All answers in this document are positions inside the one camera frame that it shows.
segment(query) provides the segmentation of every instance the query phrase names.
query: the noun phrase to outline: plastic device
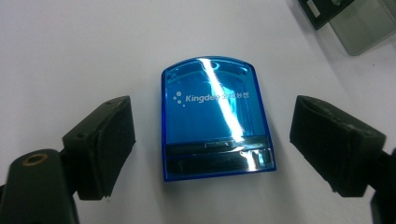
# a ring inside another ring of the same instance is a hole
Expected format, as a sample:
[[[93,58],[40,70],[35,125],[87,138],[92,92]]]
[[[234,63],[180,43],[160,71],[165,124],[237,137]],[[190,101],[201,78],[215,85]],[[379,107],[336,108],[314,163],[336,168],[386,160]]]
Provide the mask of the plastic device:
[[[163,71],[164,181],[276,169],[252,65],[201,57]]]

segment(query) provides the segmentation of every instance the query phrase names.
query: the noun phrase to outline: screw hole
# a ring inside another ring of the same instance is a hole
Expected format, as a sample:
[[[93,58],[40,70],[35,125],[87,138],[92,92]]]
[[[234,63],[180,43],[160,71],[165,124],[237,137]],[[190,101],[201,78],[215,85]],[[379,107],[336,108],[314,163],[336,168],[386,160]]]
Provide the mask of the screw hole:
[[[23,161],[23,166],[34,166],[45,161],[49,156],[45,153],[37,153]]]

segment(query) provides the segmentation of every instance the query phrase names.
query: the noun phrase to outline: white table surface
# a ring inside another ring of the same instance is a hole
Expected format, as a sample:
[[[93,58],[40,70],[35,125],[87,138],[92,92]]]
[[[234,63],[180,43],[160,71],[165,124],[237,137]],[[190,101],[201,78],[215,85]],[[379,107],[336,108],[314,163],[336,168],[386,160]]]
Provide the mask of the white table surface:
[[[203,55],[255,66],[277,171],[163,183],[161,72]],[[112,197],[75,197],[81,223],[372,223],[374,191],[333,193],[290,143],[290,125],[296,96],[313,96],[384,133],[390,153],[395,71],[395,36],[349,56],[297,0],[1,1],[0,184],[19,156],[61,150],[99,104],[130,95],[137,142]]]

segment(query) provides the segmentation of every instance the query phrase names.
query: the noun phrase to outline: blue device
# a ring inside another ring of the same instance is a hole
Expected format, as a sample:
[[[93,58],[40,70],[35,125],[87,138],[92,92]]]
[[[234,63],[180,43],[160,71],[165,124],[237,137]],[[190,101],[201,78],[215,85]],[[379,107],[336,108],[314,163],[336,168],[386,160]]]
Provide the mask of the blue device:
[[[172,65],[162,104],[164,181],[276,169],[251,64],[210,56]]]

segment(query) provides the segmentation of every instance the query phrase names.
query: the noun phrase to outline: logo dots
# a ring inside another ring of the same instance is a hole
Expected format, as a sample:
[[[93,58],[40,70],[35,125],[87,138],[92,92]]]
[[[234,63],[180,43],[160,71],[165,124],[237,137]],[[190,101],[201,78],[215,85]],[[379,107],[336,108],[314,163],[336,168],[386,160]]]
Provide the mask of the logo dots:
[[[178,98],[178,97],[180,97],[180,96],[181,96],[181,91],[178,91],[178,92],[176,92],[176,96],[174,96],[173,99],[174,99],[175,101],[177,101],[178,104],[181,105],[181,100]]]

